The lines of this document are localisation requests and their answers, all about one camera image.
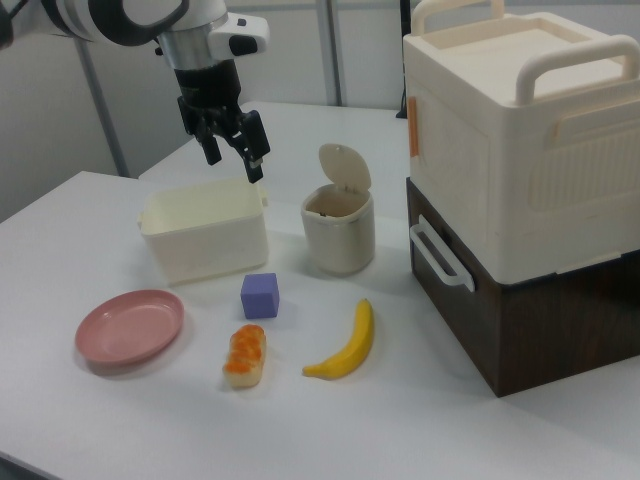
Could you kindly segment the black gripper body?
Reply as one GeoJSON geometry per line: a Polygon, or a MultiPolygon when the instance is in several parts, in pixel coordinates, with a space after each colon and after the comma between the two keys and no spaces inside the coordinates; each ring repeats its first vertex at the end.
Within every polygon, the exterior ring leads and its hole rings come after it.
{"type": "Polygon", "coordinates": [[[179,110],[188,134],[196,134],[202,118],[217,135],[235,135],[239,131],[241,86],[233,60],[174,73],[181,92],[179,110]]]}

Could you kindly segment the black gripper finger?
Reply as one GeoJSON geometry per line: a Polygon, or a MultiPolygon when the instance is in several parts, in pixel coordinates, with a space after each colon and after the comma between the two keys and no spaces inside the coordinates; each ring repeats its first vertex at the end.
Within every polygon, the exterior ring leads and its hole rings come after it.
{"type": "Polygon", "coordinates": [[[221,160],[216,140],[216,123],[208,114],[201,112],[195,114],[193,136],[200,144],[208,165],[213,166],[221,160]]]}
{"type": "Polygon", "coordinates": [[[241,157],[248,181],[261,180],[263,159],[271,148],[260,114],[257,111],[240,112],[231,122],[225,139],[241,157]]]}

